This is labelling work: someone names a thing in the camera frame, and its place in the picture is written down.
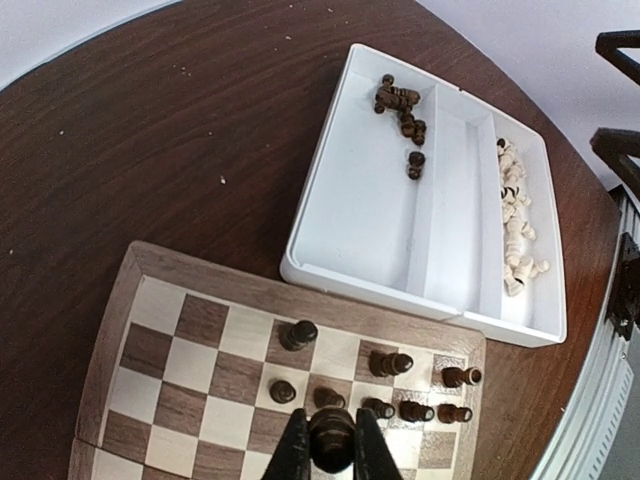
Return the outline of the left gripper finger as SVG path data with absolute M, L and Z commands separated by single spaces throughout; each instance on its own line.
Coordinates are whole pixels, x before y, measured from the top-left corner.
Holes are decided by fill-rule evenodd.
M 298 408 L 290 415 L 262 479 L 309 480 L 310 478 L 309 422 L 305 410 Z
M 372 410 L 357 410 L 354 442 L 354 479 L 402 480 Z

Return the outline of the dark chess pieces pile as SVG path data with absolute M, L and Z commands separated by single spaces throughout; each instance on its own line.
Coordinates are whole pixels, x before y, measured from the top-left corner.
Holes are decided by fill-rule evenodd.
M 384 74 L 374 95 L 374 112 L 383 114 L 394 112 L 399 122 L 400 133 L 416 147 L 423 147 L 426 141 L 427 125 L 415 117 L 413 109 L 419 104 L 421 94 L 417 90 L 399 87 L 392 74 Z

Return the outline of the dark chess pawn piece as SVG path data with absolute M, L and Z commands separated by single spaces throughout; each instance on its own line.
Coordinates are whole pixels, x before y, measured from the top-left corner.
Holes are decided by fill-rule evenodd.
M 467 423 L 473 418 L 473 411 L 464 406 L 440 404 L 437 408 L 438 420 L 443 424 Z

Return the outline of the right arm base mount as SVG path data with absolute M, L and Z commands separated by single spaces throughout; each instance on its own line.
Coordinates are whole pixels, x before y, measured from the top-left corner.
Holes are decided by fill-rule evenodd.
M 606 318 L 626 341 L 639 326 L 639 247 L 628 232 L 621 236 Z

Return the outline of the dark chess rook piece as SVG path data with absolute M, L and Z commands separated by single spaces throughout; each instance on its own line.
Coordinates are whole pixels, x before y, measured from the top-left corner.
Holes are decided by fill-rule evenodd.
M 462 369 L 447 367 L 441 370 L 442 383 L 447 388 L 458 388 L 462 385 L 479 385 L 483 378 L 482 371 L 477 367 Z

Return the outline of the white chess pieces pile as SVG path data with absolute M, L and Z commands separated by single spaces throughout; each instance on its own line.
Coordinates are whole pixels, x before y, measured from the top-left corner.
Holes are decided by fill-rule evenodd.
M 496 139 L 500 174 L 501 215 L 503 226 L 503 283 L 509 297 L 520 295 L 529 280 L 550 270 L 546 259 L 534 259 L 526 252 L 527 243 L 537 239 L 537 232 L 524 214 L 531 198 L 524 192 L 526 169 L 516 146 L 507 138 Z

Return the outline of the aluminium frame rail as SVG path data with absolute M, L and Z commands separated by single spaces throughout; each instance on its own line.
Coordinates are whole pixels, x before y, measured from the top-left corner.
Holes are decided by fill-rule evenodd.
M 639 326 L 626 341 L 606 318 L 622 234 L 628 232 L 639 247 L 639 203 L 623 186 L 610 194 L 621 219 L 603 306 L 576 386 L 533 479 L 639 477 Z

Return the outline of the dark chess queen piece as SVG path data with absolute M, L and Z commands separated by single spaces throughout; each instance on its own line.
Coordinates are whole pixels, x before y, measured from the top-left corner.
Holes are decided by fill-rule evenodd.
M 325 407 L 309 420 L 310 455 L 320 470 L 337 474 L 353 462 L 355 423 L 347 410 Z

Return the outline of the wooden chessboard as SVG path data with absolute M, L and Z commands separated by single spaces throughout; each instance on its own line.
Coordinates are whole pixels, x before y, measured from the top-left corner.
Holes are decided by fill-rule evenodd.
M 318 328 L 300 351 L 281 329 Z M 122 261 L 90 361 L 68 475 L 72 479 L 257 479 L 292 411 L 313 414 L 318 387 L 355 413 L 365 398 L 481 411 L 479 386 L 449 389 L 446 367 L 482 367 L 478 332 L 354 303 L 135 241 Z M 410 355 L 375 377 L 374 351 Z M 276 380 L 297 391 L 269 395 Z

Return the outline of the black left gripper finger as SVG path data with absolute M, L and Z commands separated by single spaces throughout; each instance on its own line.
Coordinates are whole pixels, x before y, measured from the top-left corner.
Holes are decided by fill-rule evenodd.
M 635 84 L 640 82 L 639 61 L 624 52 L 638 50 L 640 30 L 602 32 L 596 38 L 595 51 Z
M 632 130 L 598 128 L 590 140 L 592 151 L 639 198 L 639 133 Z

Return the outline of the white divided plastic tray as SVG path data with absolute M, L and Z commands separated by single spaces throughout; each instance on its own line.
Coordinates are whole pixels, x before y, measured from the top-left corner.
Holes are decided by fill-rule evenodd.
M 374 112 L 384 74 L 417 90 L 426 141 Z M 526 252 L 550 270 L 509 297 L 496 139 L 526 169 Z M 426 71 L 363 44 L 350 47 L 283 254 L 291 283 L 442 320 L 536 348 L 564 342 L 561 235 L 547 149 L 526 125 Z

